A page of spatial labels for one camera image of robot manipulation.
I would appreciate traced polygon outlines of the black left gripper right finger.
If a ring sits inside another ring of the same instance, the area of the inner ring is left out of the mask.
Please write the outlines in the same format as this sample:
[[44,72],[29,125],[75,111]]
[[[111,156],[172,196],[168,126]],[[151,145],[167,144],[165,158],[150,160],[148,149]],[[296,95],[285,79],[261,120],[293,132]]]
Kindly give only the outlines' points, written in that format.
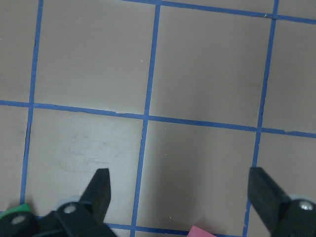
[[248,199],[272,237],[314,237],[316,203],[287,194],[261,167],[251,167]]

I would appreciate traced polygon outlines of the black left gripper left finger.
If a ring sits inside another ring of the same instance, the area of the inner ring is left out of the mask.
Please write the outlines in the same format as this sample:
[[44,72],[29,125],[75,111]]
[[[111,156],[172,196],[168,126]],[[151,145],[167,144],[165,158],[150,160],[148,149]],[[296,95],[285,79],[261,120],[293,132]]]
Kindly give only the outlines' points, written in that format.
[[67,200],[38,219],[16,212],[0,219],[2,237],[114,237],[103,222],[111,201],[109,169],[97,169],[78,200]]

